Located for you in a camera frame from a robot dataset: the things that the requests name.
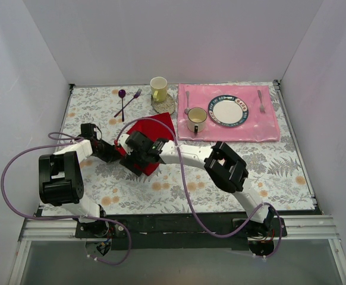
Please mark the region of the red cloth napkin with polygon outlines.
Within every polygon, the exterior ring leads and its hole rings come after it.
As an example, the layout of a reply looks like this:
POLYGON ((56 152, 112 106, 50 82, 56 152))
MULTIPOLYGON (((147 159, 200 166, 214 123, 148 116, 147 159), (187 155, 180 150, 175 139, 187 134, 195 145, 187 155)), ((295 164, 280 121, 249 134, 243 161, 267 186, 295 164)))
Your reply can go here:
MULTIPOLYGON (((161 113, 158 115, 150 116, 152 119, 162 122, 168 126, 172 133, 175 134, 174 126, 172 123, 171 115, 168 112, 161 113)), ((158 138, 166 138, 168 140, 173 140, 174 136, 160 123, 151 120, 140 120, 137 121, 127 132, 126 134, 132 134, 136 131, 141 132, 148 139, 156 141, 158 138)), ((149 163, 147 166, 142 167, 137 163, 133 164, 133 167, 127 167, 128 170, 133 172, 135 175, 140 176, 142 173, 150 176, 159 166, 159 163, 149 163)))

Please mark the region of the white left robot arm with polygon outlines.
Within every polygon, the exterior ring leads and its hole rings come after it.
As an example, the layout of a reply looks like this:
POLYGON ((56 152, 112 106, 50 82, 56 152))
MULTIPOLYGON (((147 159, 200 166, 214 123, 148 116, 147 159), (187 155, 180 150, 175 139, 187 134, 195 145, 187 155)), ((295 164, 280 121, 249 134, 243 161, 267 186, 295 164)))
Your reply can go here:
POLYGON ((121 155, 114 145, 97 137, 101 130, 95 124, 83 123, 80 129, 82 141, 39 157, 39 196, 44 204, 67 210, 83 230, 101 238, 108 234, 109 223, 103 219, 103 207, 84 193, 80 163, 90 156, 110 163, 121 155))

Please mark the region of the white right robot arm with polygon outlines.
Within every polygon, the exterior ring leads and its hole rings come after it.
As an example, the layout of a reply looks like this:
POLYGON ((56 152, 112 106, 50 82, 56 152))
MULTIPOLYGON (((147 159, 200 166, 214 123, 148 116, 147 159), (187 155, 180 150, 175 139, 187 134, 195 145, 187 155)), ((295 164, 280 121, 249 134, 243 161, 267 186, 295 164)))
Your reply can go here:
POLYGON ((246 162, 225 142, 199 147, 166 138, 152 141, 139 131, 119 136, 117 144, 125 151, 121 164, 136 175, 154 163, 182 164, 205 170, 221 191, 233 195, 250 217, 247 228, 259 236, 273 229, 273 209, 248 179, 246 162))

